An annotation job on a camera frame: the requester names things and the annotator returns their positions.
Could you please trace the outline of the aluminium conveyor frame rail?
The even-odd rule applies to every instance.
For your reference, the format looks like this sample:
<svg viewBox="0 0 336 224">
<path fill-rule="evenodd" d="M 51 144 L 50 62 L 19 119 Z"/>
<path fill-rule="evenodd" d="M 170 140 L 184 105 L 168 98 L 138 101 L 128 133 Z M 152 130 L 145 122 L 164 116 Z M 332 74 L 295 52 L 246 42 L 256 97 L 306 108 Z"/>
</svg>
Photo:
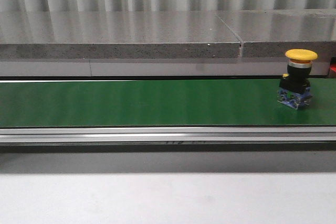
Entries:
<svg viewBox="0 0 336 224">
<path fill-rule="evenodd" d="M 335 126 L 61 127 L 1 129 L 2 144 L 335 141 Z"/>
</svg>

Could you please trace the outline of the grey speckled stone slab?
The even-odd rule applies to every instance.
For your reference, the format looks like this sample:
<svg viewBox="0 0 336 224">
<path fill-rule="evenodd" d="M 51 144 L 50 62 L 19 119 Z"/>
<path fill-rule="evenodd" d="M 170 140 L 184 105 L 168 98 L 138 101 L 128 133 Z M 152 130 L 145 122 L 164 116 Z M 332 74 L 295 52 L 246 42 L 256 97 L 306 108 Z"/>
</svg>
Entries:
<svg viewBox="0 0 336 224">
<path fill-rule="evenodd" d="M 2 12 L 2 59 L 236 58 L 214 12 Z"/>
</svg>

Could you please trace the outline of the green conveyor belt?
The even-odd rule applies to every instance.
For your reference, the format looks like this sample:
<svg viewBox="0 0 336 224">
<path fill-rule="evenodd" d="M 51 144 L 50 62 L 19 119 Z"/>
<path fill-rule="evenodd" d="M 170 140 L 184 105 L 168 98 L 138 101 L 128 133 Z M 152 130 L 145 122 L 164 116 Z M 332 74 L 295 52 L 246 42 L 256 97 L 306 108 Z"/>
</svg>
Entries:
<svg viewBox="0 0 336 224">
<path fill-rule="evenodd" d="M 334 125 L 335 80 L 311 104 L 277 101 L 277 79 L 1 83 L 1 127 Z"/>
</svg>

